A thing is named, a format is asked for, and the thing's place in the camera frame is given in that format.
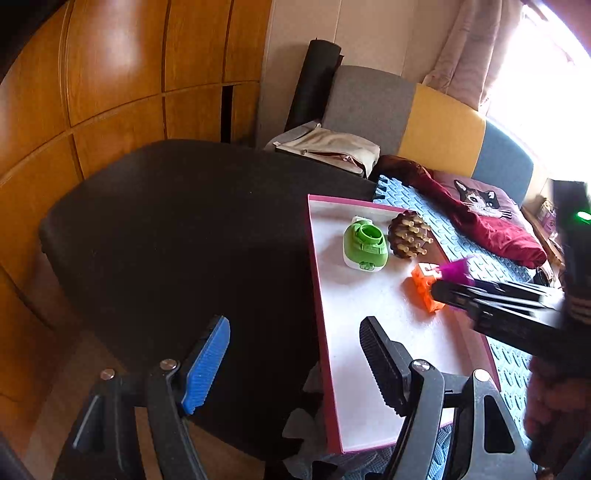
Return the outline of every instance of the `green light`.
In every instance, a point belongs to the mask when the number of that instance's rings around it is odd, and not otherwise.
[[[579,217],[581,220],[584,220],[585,222],[591,222],[591,214],[587,212],[578,212],[577,217]]]

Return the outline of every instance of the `blue headboard panel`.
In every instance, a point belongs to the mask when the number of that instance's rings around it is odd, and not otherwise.
[[[472,178],[505,190],[521,206],[533,171],[534,162],[529,154],[515,139],[487,120]]]

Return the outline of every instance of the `window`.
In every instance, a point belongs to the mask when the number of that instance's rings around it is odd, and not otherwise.
[[[552,178],[591,183],[591,60],[552,14],[524,7],[487,116]]]

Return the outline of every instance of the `silver screw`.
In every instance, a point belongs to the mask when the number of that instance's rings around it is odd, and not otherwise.
[[[488,382],[491,379],[489,372],[482,368],[474,370],[474,377],[481,382]]]
[[[162,370],[167,371],[167,372],[177,368],[177,365],[178,365],[177,361],[173,360],[172,358],[167,358],[166,360],[162,360],[160,362],[160,368]]]
[[[426,372],[431,368],[431,365],[426,360],[415,360],[413,362],[413,367],[421,372]]]
[[[111,378],[113,378],[114,376],[115,376],[115,370],[113,370],[112,368],[105,368],[100,373],[101,380],[111,380]]]

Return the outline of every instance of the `wooden floor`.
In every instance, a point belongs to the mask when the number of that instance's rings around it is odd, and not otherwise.
[[[57,378],[35,426],[24,455],[26,467],[37,480],[50,480],[72,423],[104,368],[122,372],[121,365],[90,332],[83,332],[75,352]],[[136,408],[138,437],[148,480],[161,479],[152,445],[148,416]],[[189,423],[189,432],[211,480],[260,480],[264,463],[221,442]]]

